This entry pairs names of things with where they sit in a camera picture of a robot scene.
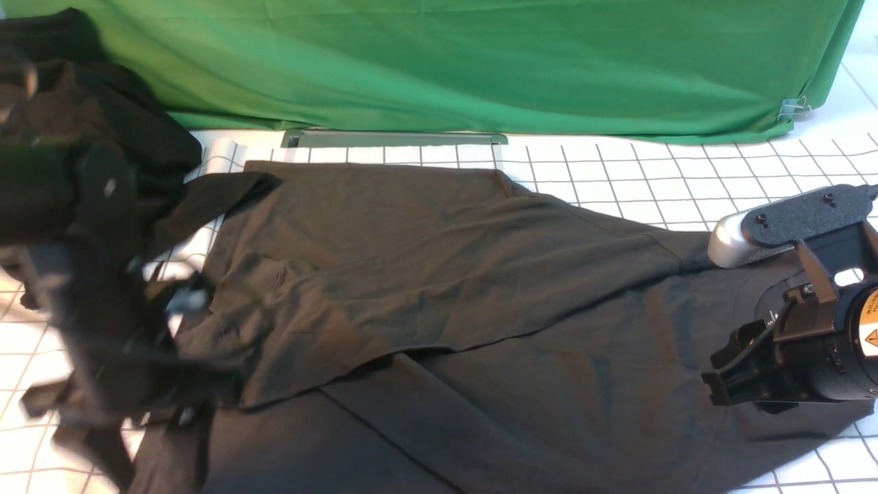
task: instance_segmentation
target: green backdrop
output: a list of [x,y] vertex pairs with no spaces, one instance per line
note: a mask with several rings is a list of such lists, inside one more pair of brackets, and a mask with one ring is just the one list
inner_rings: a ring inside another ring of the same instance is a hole
[[826,99],[864,0],[4,0],[87,12],[190,128],[751,142]]

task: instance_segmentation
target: folded fabric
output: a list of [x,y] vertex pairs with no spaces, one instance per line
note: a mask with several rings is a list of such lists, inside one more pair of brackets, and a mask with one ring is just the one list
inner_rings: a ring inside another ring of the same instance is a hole
[[[782,304],[795,257],[716,269],[707,233],[497,171],[248,170],[283,182],[226,218],[212,314],[178,334],[255,348],[239,406],[203,419],[205,493],[723,494],[871,411],[710,403],[710,354]],[[129,492],[189,488],[186,433],[148,430]]]

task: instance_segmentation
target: yellow warning sticker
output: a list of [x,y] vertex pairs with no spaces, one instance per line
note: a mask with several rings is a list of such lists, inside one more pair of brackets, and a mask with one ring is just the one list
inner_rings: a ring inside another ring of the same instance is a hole
[[869,295],[860,312],[860,348],[867,357],[878,357],[878,290]]

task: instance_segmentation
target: white grid mat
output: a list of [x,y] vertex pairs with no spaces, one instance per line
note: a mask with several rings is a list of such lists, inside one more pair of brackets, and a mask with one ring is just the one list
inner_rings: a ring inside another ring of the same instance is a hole
[[[508,146],[271,149],[219,140],[192,177],[241,171],[249,160],[289,163],[414,164],[499,169],[530,190],[605,214],[675,230],[709,230],[723,216],[829,184],[878,184],[878,142],[869,134],[843,139],[779,140],[756,145],[668,146],[600,137],[514,137]],[[878,208],[875,218],[878,220]],[[221,220],[178,247],[164,276],[201,265]],[[151,272],[155,265],[148,266]],[[109,484],[91,466],[49,442],[54,418],[32,421],[18,400],[34,382],[66,375],[68,362],[45,319],[18,305],[18,283],[0,276],[0,492],[105,494]],[[132,451],[141,433],[125,431]],[[878,415],[735,494],[875,494]]]

